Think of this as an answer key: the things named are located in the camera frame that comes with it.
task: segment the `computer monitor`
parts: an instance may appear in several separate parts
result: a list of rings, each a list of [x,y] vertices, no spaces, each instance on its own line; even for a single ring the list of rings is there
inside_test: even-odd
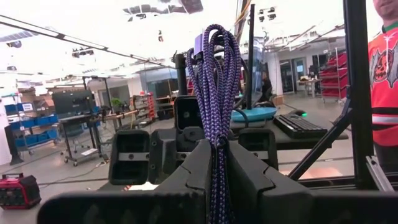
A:
[[[93,95],[89,90],[53,93],[52,100],[59,118],[84,114],[95,106]]]
[[[251,104],[254,106],[262,96],[262,66],[261,66],[261,49],[253,47],[253,73],[252,73],[252,89]]]

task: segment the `red storage bin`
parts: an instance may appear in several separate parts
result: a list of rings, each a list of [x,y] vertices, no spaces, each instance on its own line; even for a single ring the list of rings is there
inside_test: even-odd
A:
[[[322,96],[326,96],[326,97],[335,97],[335,98],[339,98],[343,99],[345,98],[347,95],[347,89],[344,87],[343,89],[324,89],[322,92]]]
[[[336,57],[331,58],[327,64],[329,66],[338,65],[339,67],[341,67],[345,65],[346,62],[347,62],[347,55],[344,53],[344,54],[339,54],[337,59]]]
[[[321,81],[321,86],[335,86],[335,87],[339,87],[339,88],[343,88],[348,84],[348,76],[345,75],[343,78],[340,78],[340,82],[339,79],[323,79]]]
[[[348,69],[346,67],[342,67],[334,70],[324,70],[319,73],[319,76],[321,78],[337,78],[340,77],[342,78],[343,76],[347,75]]]

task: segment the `cardboard box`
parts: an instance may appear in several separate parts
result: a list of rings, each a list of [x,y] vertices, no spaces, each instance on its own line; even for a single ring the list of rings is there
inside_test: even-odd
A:
[[[272,99],[272,102],[274,103],[275,106],[282,105],[282,104],[284,104],[284,96],[283,95],[275,96]]]

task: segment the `chair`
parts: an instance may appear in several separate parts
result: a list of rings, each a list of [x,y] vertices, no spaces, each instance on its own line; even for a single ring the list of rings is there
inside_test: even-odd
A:
[[[261,96],[258,103],[254,105],[254,107],[275,107],[273,99],[275,95],[272,94],[272,87],[268,88],[268,90]]]

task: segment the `potted plant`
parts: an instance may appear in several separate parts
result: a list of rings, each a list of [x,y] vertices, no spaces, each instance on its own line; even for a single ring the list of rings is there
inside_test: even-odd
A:
[[[123,105],[122,101],[121,101],[119,98],[113,98],[113,99],[111,100],[111,103],[112,103],[112,106],[113,106],[113,108],[114,108],[114,110],[115,110],[115,113],[116,113],[116,114],[120,114],[120,112],[121,112],[121,107],[122,107],[122,105]]]

